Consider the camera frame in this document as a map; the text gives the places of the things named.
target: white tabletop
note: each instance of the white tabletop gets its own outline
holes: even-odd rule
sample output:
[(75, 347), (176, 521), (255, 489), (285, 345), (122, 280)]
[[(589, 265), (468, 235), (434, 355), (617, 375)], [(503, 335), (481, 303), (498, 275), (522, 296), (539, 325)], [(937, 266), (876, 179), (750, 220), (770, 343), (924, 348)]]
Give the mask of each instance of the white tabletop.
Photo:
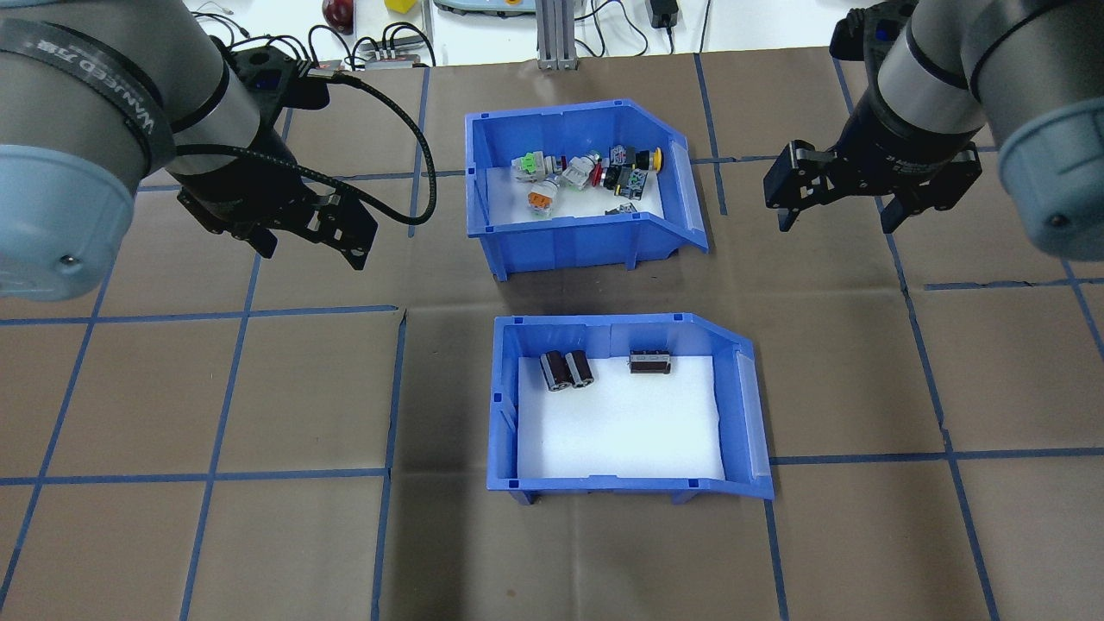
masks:
[[(383, 6), (383, 0), (357, 0), (357, 35), (379, 38), (383, 25), (393, 21), (411, 21), (428, 28), (434, 41), (437, 61), (443, 65), (485, 64), (526, 61), (537, 57), (537, 19), (522, 15), (501, 19), (493, 15), (458, 15), (432, 6), (426, 15), (422, 7), (406, 14), (395, 13)], [(854, 7), (869, 7), (875, 0), (713, 0), (704, 51), (763, 50), (775, 48), (806, 48), (827, 45), (832, 28), (847, 11)], [(203, 4), (189, 0), (189, 8)], [(232, 19), (242, 23), (253, 35), (293, 34), (306, 40), (307, 30), (323, 23), (319, 0), (219, 0), (217, 4), (233, 11)], [(575, 14), (590, 12), (590, 0), (574, 0)], [(667, 33), (648, 24), (645, 0), (625, 0), (629, 19), (648, 39), (648, 54), (670, 51)], [(697, 52), (701, 40), (705, 0), (680, 0), (678, 24), (672, 29), (677, 53)], [(204, 11), (220, 12), (214, 3), (206, 3)], [(640, 35), (628, 28), (616, 4), (598, 13), (608, 54), (633, 55), (644, 48)], [(226, 30), (211, 20), (203, 20), (204, 29), (225, 38)], [(599, 51), (598, 38), (592, 19), (576, 22), (576, 38)], [(346, 38), (352, 43), (355, 38)], [(315, 46), (322, 60), (338, 59), (344, 52), (336, 38), (326, 32), (315, 35)], [(578, 48), (580, 56), (586, 52)]]

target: light blue joint cap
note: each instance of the light blue joint cap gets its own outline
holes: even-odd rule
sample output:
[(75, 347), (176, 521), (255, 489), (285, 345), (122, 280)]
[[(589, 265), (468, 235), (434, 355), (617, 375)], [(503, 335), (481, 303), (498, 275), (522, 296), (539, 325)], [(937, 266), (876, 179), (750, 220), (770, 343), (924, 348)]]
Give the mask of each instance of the light blue joint cap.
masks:
[(134, 196), (76, 156), (0, 145), (0, 297), (77, 297), (96, 287), (134, 219)]
[(1000, 181), (1039, 250), (1104, 261), (1104, 97), (1017, 129), (1000, 149)]

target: red object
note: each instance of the red object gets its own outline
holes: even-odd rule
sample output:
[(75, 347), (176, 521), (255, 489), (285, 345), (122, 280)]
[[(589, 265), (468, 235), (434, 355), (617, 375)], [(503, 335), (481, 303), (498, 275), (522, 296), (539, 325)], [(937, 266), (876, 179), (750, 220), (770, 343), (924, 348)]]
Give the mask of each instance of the red object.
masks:
[(352, 34), (352, 0), (322, 0), (322, 17), (341, 34)]
[(595, 162), (594, 170), (591, 171), (591, 186), (597, 188), (602, 181), (602, 162)]

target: grid of blue tape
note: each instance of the grid of blue tape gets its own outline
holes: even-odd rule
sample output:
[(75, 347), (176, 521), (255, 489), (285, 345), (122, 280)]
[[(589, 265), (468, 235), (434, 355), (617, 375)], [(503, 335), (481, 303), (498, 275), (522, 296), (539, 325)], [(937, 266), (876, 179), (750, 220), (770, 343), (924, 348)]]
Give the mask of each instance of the grid of blue tape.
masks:
[[(709, 101), (709, 91), (707, 87), (707, 77), (704, 70), (702, 67), (701, 57), (694, 55), (694, 65), (698, 72), (698, 80), (701, 90), (702, 105), (705, 113), (705, 122), (709, 127), (710, 137), (710, 152), (711, 157), (700, 158), (692, 160), (691, 164), (694, 166), (710, 166), (713, 168), (714, 177), (716, 180), (716, 198), (720, 206), (720, 211), (722, 215), (728, 214), (728, 208), (724, 198), (724, 186), (721, 175), (722, 165), (731, 164), (743, 164), (751, 161), (764, 161), (774, 160), (776, 156), (772, 155), (754, 155), (754, 156), (743, 156), (743, 157), (722, 157), (719, 155), (719, 147), (716, 143), (716, 135), (713, 127), (713, 115), (712, 108)], [(847, 108), (850, 112), (853, 109), (853, 101), (851, 94), (848, 90), (847, 82), (843, 78), (843, 73), (840, 67), (839, 62), (835, 62), (837, 77), (839, 78), (840, 88)], [(429, 74), (428, 71), (424, 73), (423, 84), (422, 84), (422, 97), (421, 97), (421, 109), (418, 113), (418, 126), (424, 129), (425, 125), (425, 110), (426, 101), (428, 98), (429, 90)], [(286, 139), (291, 125), (293, 113), (289, 110), (285, 118), (285, 124), (283, 128), (283, 136)], [(983, 151), (995, 150), (991, 147), (980, 148)], [(383, 179), (412, 179), (413, 192), (411, 199), (411, 213), (415, 213), (418, 203), (418, 183), (416, 180), (418, 178), (424, 178), (425, 172), (421, 171), (421, 151), (416, 152), (414, 171), (413, 172), (399, 172), (399, 173), (375, 173), (375, 175), (355, 175), (348, 177), (340, 177), (340, 179), (349, 181), (371, 181), (371, 180), (383, 180)], [(458, 177), (463, 176), (463, 170), (443, 170), (437, 172), (438, 177)], [(179, 186), (146, 186), (139, 188), (141, 192), (156, 192), (156, 191), (177, 191)], [(882, 209), (881, 199), (874, 199), (877, 207)], [(977, 540), (977, 534), (974, 528), (974, 523), (969, 513), (969, 503), (966, 496), (965, 486), (962, 481), (962, 476), (958, 471), (958, 462), (960, 461), (972, 461), (972, 460), (1007, 460), (1007, 459), (1039, 459), (1039, 457), (1090, 457), (1090, 456), (1104, 456), (1104, 448), (1101, 446), (1086, 446), (1086, 448), (1070, 448), (1070, 449), (1022, 449), (1022, 450), (991, 450), (991, 451), (956, 451), (951, 439), (951, 434), (947, 430), (943, 429), (943, 407), (940, 402), (938, 390), (935, 386), (935, 378), (932, 373), (931, 364), (927, 357), (927, 350), (924, 345), (923, 334), (920, 324), (916, 319), (915, 308), (913, 306), (912, 297), (909, 293), (909, 285), (905, 280), (904, 270), (901, 263), (901, 256), (896, 249), (896, 243), (893, 235), (885, 235), (887, 243), (889, 244), (890, 252), (893, 256), (893, 261), (898, 271), (898, 278), (900, 281), (901, 291), (904, 296), (905, 304), (909, 308), (909, 316), (912, 323), (913, 336), (916, 341), (917, 354), (921, 358), (924, 375), (927, 381), (928, 391), (932, 397), (932, 403), (936, 415), (936, 421), (940, 424), (941, 431), (944, 439), (944, 451), (943, 452), (927, 452), (927, 453), (888, 453), (888, 454), (839, 454), (839, 455), (795, 455), (795, 456), (777, 456), (771, 459), (771, 464), (774, 466), (800, 466), (800, 465), (827, 465), (827, 464), (867, 464), (867, 463), (909, 463), (909, 462), (947, 462), (951, 470), (952, 478), (954, 481), (955, 491), (958, 496), (959, 507), (963, 514), (964, 525), (967, 531), (967, 537), (969, 539), (970, 549), (974, 555), (975, 566), (978, 572), (978, 577), (981, 583), (983, 594), (985, 597), (986, 606), (989, 611), (989, 617), (992, 621), (999, 620), (999, 612), (997, 610), (997, 604), (994, 599), (992, 589), (989, 583), (988, 575), (985, 568), (985, 560), (981, 554), (980, 545)], [(1093, 317), (1092, 312), (1089, 308), (1087, 302), (1085, 299), (1083, 287), (1102, 285), (1104, 284), (1104, 278), (1079, 278), (1073, 271), (1073, 267), (1068, 262), (1062, 262), (1063, 269), (1066, 273), (1065, 280), (1050, 281), (1050, 282), (1026, 282), (1026, 281), (1001, 281), (992, 283), (930, 283), (924, 285), (925, 291), (956, 291), (956, 290), (980, 290), (980, 288), (1015, 288), (1015, 287), (1034, 287), (1034, 286), (1069, 286), (1073, 290), (1082, 313), (1084, 314), (1089, 331), (1100, 351), (1101, 359), (1104, 360), (1104, 340), (1102, 340), (1101, 331), (1096, 322)], [(206, 515), (210, 509), (211, 493), (214, 483), (217, 481), (268, 481), (268, 480), (295, 480), (295, 478), (340, 478), (340, 477), (381, 477), (383, 480), (382, 497), (380, 503), (380, 519), (379, 519), (379, 530), (376, 534), (376, 554), (374, 558), (374, 578), (372, 585), (372, 606), (371, 606), (371, 619), (378, 621), (380, 618), (380, 596), (382, 591), (383, 582), (383, 564), (384, 564), (384, 549), (388, 534), (388, 520), (390, 513), (390, 497), (391, 497), (391, 483), (392, 476), (391, 471), (394, 464), (394, 451), (395, 451), (395, 434), (397, 430), (397, 414), (399, 414), (399, 394), (402, 385), (402, 366), (403, 357), (406, 341), (406, 319), (400, 324), (399, 337), (396, 343), (396, 355), (395, 355), (395, 368), (394, 368), (394, 380), (392, 385), (392, 404), (391, 404), (391, 424), (388, 434), (386, 444), (386, 457), (385, 466), (382, 469), (341, 469), (341, 470), (308, 470), (308, 471), (280, 471), (280, 472), (217, 472), (219, 456), (221, 452), (222, 439), (226, 425), (226, 417), (230, 411), (231, 399), (233, 398), (234, 382), (236, 380), (237, 368), (241, 361), (242, 347), (245, 341), (245, 334), (248, 326), (250, 318), (253, 317), (275, 317), (275, 316), (304, 316), (304, 315), (327, 315), (327, 314), (348, 314), (348, 313), (378, 313), (378, 312), (393, 312), (397, 308), (395, 306), (347, 306), (347, 307), (314, 307), (314, 308), (286, 308), (286, 309), (275, 309), (275, 310), (253, 310), (253, 296), (256, 288), (257, 275), (261, 269), (259, 256), (254, 259), (253, 271), (250, 277), (250, 285), (246, 295), (246, 301), (243, 309), (235, 313), (199, 313), (199, 314), (178, 314), (178, 315), (155, 315), (155, 316), (117, 316), (117, 317), (100, 317), (99, 310), (103, 305), (104, 296), (107, 292), (107, 287), (110, 284), (110, 273), (104, 282), (99, 294), (96, 297), (95, 305), (89, 317), (68, 317), (68, 318), (26, 318), (26, 319), (0, 319), (0, 327), (3, 326), (28, 326), (28, 325), (85, 325), (84, 338), (81, 343), (78, 349), (76, 361), (73, 366), (73, 371), (70, 376), (68, 383), (65, 390), (65, 397), (62, 401), (60, 413), (57, 415), (56, 422), (54, 424), (53, 432), (51, 434), (50, 442), (46, 448), (45, 455), (42, 461), (42, 465), (39, 470), (38, 476), (33, 477), (0, 477), (0, 486), (31, 486), (31, 499), (28, 504), (26, 512), (22, 525), (20, 527), (19, 536), (15, 541), (14, 549), (11, 554), (10, 560), (8, 562), (7, 571), (4, 573), (2, 586), (0, 586), (0, 611), (3, 610), (3, 603), (7, 599), (8, 591), (11, 587), (12, 577), (15, 572), (15, 568), (19, 564), (19, 557), (22, 551), (23, 544), (26, 538), (28, 529), (30, 528), (35, 506), (38, 505), (39, 496), (42, 488), (46, 485), (94, 485), (94, 484), (118, 484), (118, 483), (180, 483), (180, 482), (193, 482), (193, 483), (205, 483), (203, 502), (200, 512), (200, 519), (197, 526), (195, 540), (192, 549), (191, 564), (189, 567), (188, 580), (185, 583), (184, 598), (181, 603), (180, 619), (181, 621), (188, 619), (189, 608), (191, 604), (191, 594), (194, 588), (195, 571), (198, 569), (199, 558), (202, 552), (203, 533), (206, 524)], [(81, 372), (81, 367), (84, 361), (84, 357), (87, 352), (88, 343), (92, 338), (92, 333), (97, 324), (126, 324), (126, 323), (155, 323), (155, 322), (192, 322), (192, 320), (209, 320), (209, 319), (238, 319), (241, 322), (237, 335), (237, 341), (234, 349), (233, 361), (231, 365), (230, 378), (227, 380), (226, 392), (224, 397), (223, 408), (220, 415), (217, 432), (215, 436), (215, 444), (212, 450), (211, 464), (205, 473), (181, 473), (181, 474), (156, 474), (156, 475), (88, 475), (88, 476), (47, 476), (46, 472), (50, 467), (50, 462), (53, 457), (53, 452), (57, 444), (57, 439), (61, 433), (62, 425), (65, 421), (65, 414), (68, 410), (68, 404), (73, 396), (73, 390), (76, 386), (77, 377)], [(786, 588), (783, 571), (783, 558), (782, 550), (778, 544), (778, 530), (777, 522), (775, 517), (774, 504), (769, 501), (764, 501), (764, 512), (767, 527), (767, 538), (769, 541), (772, 566), (775, 577), (775, 588), (777, 591), (778, 599), (778, 613), (779, 619), (783, 621), (789, 621), (789, 608), (786, 600)]]
[[(423, 81), (422, 88), (422, 99), (421, 99), (421, 112), (418, 115), (420, 125), (424, 125), (425, 119), (425, 104), (428, 95), (428, 72), (425, 72), (425, 77)], [(286, 140), (288, 133), (291, 127), (291, 118), (294, 116), (293, 110), (288, 110), (285, 116), (284, 127), (282, 135)], [(405, 176), (379, 176), (380, 178), (392, 178), (392, 177), (405, 177), (410, 179), (417, 178), (418, 167), (415, 164), (415, 172), (413, 175)], [(142, 192), (151, 191), (177, 191), (179, 186), (147, 186), (139, 189)], [(414, 183), (414, 198), (412, 199), (411, 209), (416, 209), (417, 201), (417, 183)], [(84, 325), (85, 333), (84, 338), (81, 343), (76, 360), (73, 365), (73, 370), (70, 375), (68, 383), (65, 389), (65, 397), (62, 400), (62, 406), (57, 419), (54, 423), (53, 432), (50, 438), (50, 442), (46, 446), (45, 455), (42, 460), (42, 465), (39, 469), (38, 476), (34, 477), (0, 477), (0, 486), (14, 486), (23, 485), (31, 486), (32, 493), (31, 498), (28, 503), (28, 508), (24, 513), (22, 524), (20, 526), (19, 535), (15, 540), (12, 554), (9, 558), (7, 569), (4, 571), (3, 582), (0, 583), (0, 612), (3, 610), (4, 602), (7, 601), (8, 593), (11, 589), (11, 583), (15, 575), (15, 570), (19, 566), (20, 555), (23, 550), (23, 545), (26, 541), (26, 534), (31, 527), (31, 523), (34, 517), (35, 507), (38, 506), (39, 497), (42, 493), (42, 488), (46, 485), (95, 485), (95, 484), (119, 484), (119, 483), (204, 483), (203, 499), (200, 507), (199, 520), (195, 528), (195, 537), (192, 545), (192, 552), (189, 560), (188, 577), (184, 585), (184, 594), (180, 607), (180, 620), (184, 621), (189, 618), (191, 609), (192, 592), (195, 586), (195, 575), (199, 568), (199, 560), (203, 549), (203, 536), (206, 528), (206, 519), (211, 507), (211, 496), (214, 490), (215, 482), (219, 481), (286, 481), (286, 480), (305, 480), (305, 478), (346, 478), (346, 477), (380, 477), (383, 481), (382, 486), (382, 497), (380, 502), (380, 516), (379, 516), (379, 530), (376, 540), (376, 555), (375, 555), (375, 579), (372, 585), (372, 619), (379, 619), (379, 598), (380, 588), (382, 585), (382, 573), (383, 573), (383, 550), (384, 541), (386, 538), (386, 527), (388, 527), (388, 513), (390, 507), (390, 493), (391, 493), (391, 467), (394, 463), (394, 443), (395, 443), (395, 431), (397, 423), (399, 413), (399, 394), (400, 387), (402, 382), (402, 365), (403, 365), (403, 350), (405, 347), (406, 339), (406, 319), (405, 317), (400, 323), (399, 327), (399, 338), (396, 343), (395, 352), (395, 367), (394, 367), (394, 380), (392, 382), (392, 402), (391, 402), (391, 413), (390, 413), (390, 431), (388, 435), (388, 449), (386, 457), (384, 461), (384, 467), (380, 469), (337, 469), (337, 470), (305, 470), (305, 471), (266, 471), (266, 472), (219, 472), (219, 459), (222, 452), (222, 442), (225, 436), (226, 422), (230, 414), (231, 401), (234, 394), (234, 386), (237, 379), (237, 370), (241, 364), (242, 349), (245, 345), (246, 331), (248, 328), (248, 323), (251, 318), (255, 317), (286, 317), (286, 316), (312, 316), (312, 315), (332, 315), (332, 314), (351, 314), (351, 313), (383, 313), (383, 312), (394, 312), (397, 309), (395, 306), (390, 305), (378, 305), (378, 306), (344, 306), (344, 307), (317, 307), (317, 308), (284, 308), (284, 309), (273, 309), (273, 310), (254, 310), (253, 309), (253, 298), (256, 292), (257, 276), (261, 271), (261, 256), (255, 255), (253, 262), (253, 269), (250, 275), (250, 283), (246, 291), (245, 303), (241, 312), (233, 313), (197, 313), (197, 314), (177, 314), (177, 315), (152, 315), (152, 316), (121, 316), (121, 317), (100, 317), (100, 308), (104, 303), (104, 297), (110, 286), (112, 272), (108, 272), (107, 277), (104, 281), (99, 293), (96, 296), (96, 302), (93, 306), (92, 314), (88, 317), (71, 317), (71, 318), (51, 318), (51, 319), (3, 319), (0, 320), (0, 327), (3, 326), (33, 326), (33, 325)], [(233, 357), (231, 359), (231, 369), (229, 379), (226, 382), (226, 389), (223, 397), (222, 409), (219, 417), (219, 424), (215, 431), (214, 446), (211, 451), (211, 461), (205, 473), (179, 473), (179, 474), (155, 474), (155, 475), (88, 475), (88, 476), (49, 476), (46, 473), (50, 469), (50, 463), (53, 459), (54, 450), (57, 445), (57, 439), (61, 435), (62, 425), (65, 422), (66, 413), (68, 412), (68, 406), (73, 397), (73, 391), (76, 387), (77, 378), (81, 373), (82, 366), (84, 364), (85, 355), (88, 350), (88, 344), (92, 339), (93, 330), (97, 324), (128, 324), (128, 323), (163, 323), (163, 322), (197, 322), (197, 320), (211, 320), (211, 319), (238, 319), (238, 331), (234, 346)]]

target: yellow object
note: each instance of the yellow object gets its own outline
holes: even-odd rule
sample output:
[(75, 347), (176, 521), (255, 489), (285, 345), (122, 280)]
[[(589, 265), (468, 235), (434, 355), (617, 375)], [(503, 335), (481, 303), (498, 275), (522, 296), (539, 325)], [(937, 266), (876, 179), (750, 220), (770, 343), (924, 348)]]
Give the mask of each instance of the yellow object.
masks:
[(417, 0), (383, 0), (383, 6), (400, 13), (405, 13), (417, 4)]

